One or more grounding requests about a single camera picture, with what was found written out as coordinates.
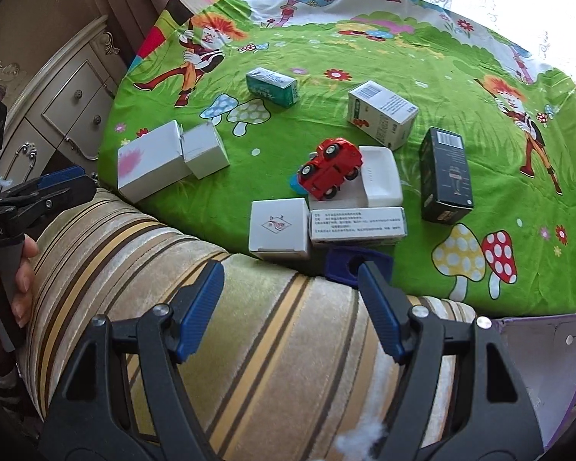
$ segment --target pink stain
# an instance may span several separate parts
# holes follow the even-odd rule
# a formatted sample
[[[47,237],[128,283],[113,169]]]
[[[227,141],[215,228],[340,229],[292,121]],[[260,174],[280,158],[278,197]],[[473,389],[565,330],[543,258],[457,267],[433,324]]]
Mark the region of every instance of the pink stain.
[[[117,160],[117,176],[125,177],[134,170],[141,162],[143,152],[141,149],[132,149],[128,152],[122,152]]]
[[[385,27],[386,29],[388,29],[388,31],[390,31],[393,34],[399,34],[399,33],[412,34],[414,32],[414,28],[412,26],[400,26],[392,21],[370,21],[369,19],[363,19],[362,17],[352,17],[350,20],[356,22],[365,22],[366,24],[377,24],[378,26]]]

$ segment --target tablecloth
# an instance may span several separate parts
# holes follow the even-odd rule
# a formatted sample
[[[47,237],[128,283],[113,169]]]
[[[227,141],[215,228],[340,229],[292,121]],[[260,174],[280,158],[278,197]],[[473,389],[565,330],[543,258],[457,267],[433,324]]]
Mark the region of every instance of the tablecloth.
[[[256,66],[298,79],[299,103],[250,94],[244,75]],[[212,119],[230,166],[138,206],[247,252],[251,201],[295,197],[290,175],[321,140],[376,144],[346,121],[347,91],[369,79],[419,107],[394,153],[409,235],[383,249],[395,258],[393,284],[490,314],[576,312],[576,86],[431,3],[170,0],[119,87],[100,179],[116,188],[118,148],[154,127]],[[420,219],[418,147],[430,126],[464,139],[475,209],[452,227]]]

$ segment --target white dresser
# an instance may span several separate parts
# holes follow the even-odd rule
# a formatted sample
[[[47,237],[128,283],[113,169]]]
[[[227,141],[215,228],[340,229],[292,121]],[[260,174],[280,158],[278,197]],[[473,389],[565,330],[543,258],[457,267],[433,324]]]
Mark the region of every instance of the white dresser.
[[[91,22],[58,50],[9,109],[0,175],[13,185],[69,161],[96,172],[103,130],[126,73],[106,21]]]

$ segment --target white polka dot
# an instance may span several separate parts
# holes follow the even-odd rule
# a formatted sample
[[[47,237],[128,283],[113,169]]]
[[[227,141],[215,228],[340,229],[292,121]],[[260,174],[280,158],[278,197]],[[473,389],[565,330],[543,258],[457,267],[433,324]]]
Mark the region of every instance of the white polka dot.
[[[459,255],[457,255],[457,253],[450,253],[448,256],[446,256],[446,261],[448,262],[448,265],[450,265],[451,267],[454,267],[455,265],[459,264]]]

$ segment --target teal box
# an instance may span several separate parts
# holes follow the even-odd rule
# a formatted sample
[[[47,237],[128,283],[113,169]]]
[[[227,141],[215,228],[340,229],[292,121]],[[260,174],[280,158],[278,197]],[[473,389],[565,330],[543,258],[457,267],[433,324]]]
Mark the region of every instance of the teal box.
[[[257,67],[246,73],[247,89],[254,95],[268,99],[282,107],[298,101],[296,79],[284,74]]]

